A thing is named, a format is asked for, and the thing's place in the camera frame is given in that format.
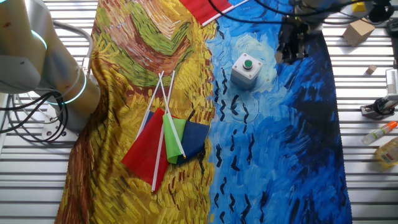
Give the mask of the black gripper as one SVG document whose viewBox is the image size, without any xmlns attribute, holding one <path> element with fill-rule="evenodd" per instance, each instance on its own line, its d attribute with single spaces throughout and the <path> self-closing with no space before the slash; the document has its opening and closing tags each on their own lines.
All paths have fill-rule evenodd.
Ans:
<svg viewBox="0 0 398 224">
<path fill-rule="evenodd" d="M 314 39 L 320 34 L 322 23 L 323 21 L 316 16 L 310 16 L 309 18 L 282 16 L 282 25 L 278 34 L 282 61 L 289 65 L 293 64 L 293 48 L 296 40 L 296 59 L 301 60 L 306 58 L 307 50 L 305 48 L 305 42 Z"/>
</svg>

